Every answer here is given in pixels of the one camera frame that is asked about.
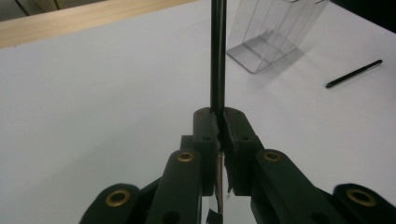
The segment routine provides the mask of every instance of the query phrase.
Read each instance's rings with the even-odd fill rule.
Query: white table
[[[209,33],[201,0],[1,49],[0,223],[78,223],[102,189],[161,176],[209,106]],[[395,34],[329,4],[288,59],[250,75],[228,58],[226,105],[317,187],[357,183],[396,204],[395,58]],[[249,198],[225,206],[225,223],[255,223]]]

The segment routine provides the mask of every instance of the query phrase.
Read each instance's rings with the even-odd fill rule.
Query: black plastic part
[[[152,201],[154,199],[157,188],[160,184],[161,179],[158,178],[151,184],[145,186],[140,190],[139,199],[137,205],[133,211],[134,222],[136,224],[145,223],[149,215]]]
[[[152,202],[146,224],[201,223],[202,184],[199,153],[172,153]]]
[[[256,220],[265,220],[261,208],[272,207],[278,223],[344,224],[346,221],[293,162],[282,152],[265,149],[256,154],[259,186],[253,194],[252,207]]]
[[[207,214],[206,224],[222,224],[223,216],[212,209],[209,209],[209,213]]]
[[[349,223],[396,223],[396,208],[377,193],[363,186],[339,185],[334,189],[333,201]]]
[[[225,167],[229,191],[236,196],[250,196],[252,171],[255,155],[264,149],[244,113],[226,107],[224,109],[226,132],[224,139]]]
[[[194,113],[192,148],[201,154],[204,196],[210,196],[214,191],[216,159],[219,152],[218,133],[216,116],[208,107]],[[182,138],[182,145],[188,145],[188,138]]]
[[[180,148],[193,149],[193,146],[192,146],[192,135],[182,135],[181,136]]]
[[[126,184],[113,185],[97,196],[85,212],[80,224],[131,223],[136,220],[134,210],[138,198],[139,189],[137,187]]]

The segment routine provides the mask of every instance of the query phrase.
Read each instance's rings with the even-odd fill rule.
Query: black metal rod
[[[227,1],[212,0],[210,109],[222,117],[225,96],[225,34]]]
[[[338,85],[338,84],[340,84],[340,83],[342,83],[344,81],[347,81],[348,79],[350,79],[352,77],[355,77],[355,76],[357,76],[357,75],[369,70],[370,68],[373,68],[374,66],[380,65],[381,63],[382,63],[382,60],[377,60],[377,61],[375,61],[373,63],[367,64],[366,66],[363,66],[363,67],[361,67],[360,69],[358,69],[356,71],[353,71],[353,72],[351,72],[349,74],[344,75],[343,77],[339,77],[336,80],[329,82],[326,85],[326,88],[329,89],[329,88],[331,88],[331,87],[333,87],[335,85]]]

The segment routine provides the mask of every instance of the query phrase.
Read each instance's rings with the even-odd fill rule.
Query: vertical rod
[[[225,96],[225,32],[227,1],[212,0],[210,109],[222,118]]]

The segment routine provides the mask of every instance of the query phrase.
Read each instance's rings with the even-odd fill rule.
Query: clear plastic box
[[[241,0],[227,54],[249,72],[294,51],[329,0]]]

